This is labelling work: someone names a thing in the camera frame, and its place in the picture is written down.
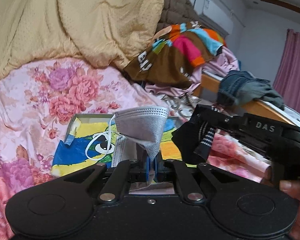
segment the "white wall-mounted air conditioner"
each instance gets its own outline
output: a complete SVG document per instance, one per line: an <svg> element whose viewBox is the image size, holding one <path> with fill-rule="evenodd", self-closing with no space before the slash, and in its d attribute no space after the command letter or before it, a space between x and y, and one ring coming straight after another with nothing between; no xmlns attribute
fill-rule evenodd
<svg viewBox="0 0 300 240"><path fill-rule="evenodd" d="M233 22L230 17L211 0L194 0L194 10L210 28L226 37L232 33Z"/></svg>

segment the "screw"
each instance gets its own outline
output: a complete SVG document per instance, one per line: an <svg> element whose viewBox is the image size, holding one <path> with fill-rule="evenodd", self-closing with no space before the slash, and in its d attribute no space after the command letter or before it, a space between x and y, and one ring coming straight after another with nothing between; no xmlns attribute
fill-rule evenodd
<svg viewBox="0 0 300 240"><path fill-rule="evenodd" d="M115 194L112 193L103 193L99 197L103 201L112 201L115 199Z"/></svg>
<svg viewBox="0 0 300 240"><path fill-rule="evenodd" d="M153 205L153 204L156 203L156 201L154 199L148 199L148 203L151 204L151 205Z"/></svg>
<svg viewBox="0 0 300 240"><path fill-rule="evenodd" d="M198 192L194 192L194 193L190 193L188 195L188 199L192 200L192 201L200 201L203 199L202 194L198 193Z"/></svg>

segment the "wooden bed frame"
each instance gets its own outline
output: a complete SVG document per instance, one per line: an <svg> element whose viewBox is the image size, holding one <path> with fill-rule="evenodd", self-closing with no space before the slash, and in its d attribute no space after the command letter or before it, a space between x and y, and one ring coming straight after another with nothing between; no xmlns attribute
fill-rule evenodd
<svg viewBox="0 0 300 240"><path fill-rule="evenodd" d="M213 77L208 76L207 74L202 74L201 77L201 85L194 91L195 96L199 96L202 89L208 89L214 93L218 92L220 81L216 80ZM270 108L263 102L259 100L251 101L241 106L250 114L255 114L263 117L267 117L270 119L278 120L281 122L286 122L289 124L293 124L289 119L277 113L274 109Z"/></svg>

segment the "pink curtain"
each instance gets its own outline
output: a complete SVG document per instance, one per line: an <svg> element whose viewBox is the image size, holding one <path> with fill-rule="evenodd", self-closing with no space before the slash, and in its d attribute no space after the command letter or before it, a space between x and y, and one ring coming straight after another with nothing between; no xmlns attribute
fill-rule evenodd
<svg viewBox="0 0 300 240"><path fill-rule="evenodd" d="M289 29L274 89L287 106L300 113L300 33Z"/></svg>

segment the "mask ear loop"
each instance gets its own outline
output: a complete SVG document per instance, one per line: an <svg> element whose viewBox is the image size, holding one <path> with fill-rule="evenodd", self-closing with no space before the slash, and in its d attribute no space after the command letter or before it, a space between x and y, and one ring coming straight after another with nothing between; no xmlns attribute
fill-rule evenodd
<svg viewBox="0 0 300 240"><path fill-rule="evenodd" d="M85 151L84 151L84 154L86 155L86 157L87 157L88 159L93 160L93 161L97 161L96 159L93 159L93 158L91 158L91 157L88 156L88 149L89 149L90 146L94 143L94 141L97 140L97 139L100 137L100 135L108 134L107 152L105 153L105 156L106 156L106 155L109 153L109 151L110 151L111 132L113 132L113 133L115 133L115 134L117 134L117 135L122 136L120 133L117 133L117 132L115 132L115 131L111 131L111 122L112 122L112 120L113 120L114 118L115 118L115 115L113 115L113 116L111 117L111 119L110 119L110 121L109 121L109 126L108 126L108 130L107 130L107 131L105 131L105 132L103 132L103 133L101 133L101 134L98 134L99 136L95 136L95 137L88 143L88 145L87 145L87 147L86 147L86 149L85 149Z"/></svg>

